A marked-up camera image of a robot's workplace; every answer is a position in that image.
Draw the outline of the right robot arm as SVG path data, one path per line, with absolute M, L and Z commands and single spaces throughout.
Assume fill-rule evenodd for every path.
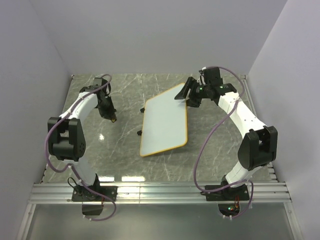
M 237 152 L 238 161 L 223 177 L 219 187 L 222 197 L 232 200 L 238 195 L 238 187 L 276 159 L 278 131 L 254 115 L 242 100 L 244 91 L 238 92 L 231 83 L 224 83 L 220 70 L 219 66 L 203 67 L 199 70 L 198 79 L 188 77 L 175 100 L 185 100 L 188 107 L 198 108 L 203 99 L 209 99 L 226 113 L 210 131 L 209 138 L 227 119 L 231 119 L 237 127 L 242 137 Z

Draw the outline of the yellow framed whiteboard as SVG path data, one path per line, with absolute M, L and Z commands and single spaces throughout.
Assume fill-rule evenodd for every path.
M 188 142 L 185 99 L 175 100 L 180 83 L 145 102 L 139 155 L 147 157 L 183 147 Z

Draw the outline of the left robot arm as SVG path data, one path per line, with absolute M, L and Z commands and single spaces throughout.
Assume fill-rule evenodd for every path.
M 89 201 L 103 197 L 98 175 L 85 159 L 86 140 L 82 122 L 89 113 L 97 109 L 103 119 L 112 123 L 117 121 L 116 109 L 111 94 L 110 74 L 94 78 L 89 86 L 84 86 L 75 102 L 58 117 L 51 117 L 47 122 L 48 133 L 44 141 L 44 153 L 48 167 L 56 173 L 67 169 L 77 178 L 73 187 L 76 193 Z

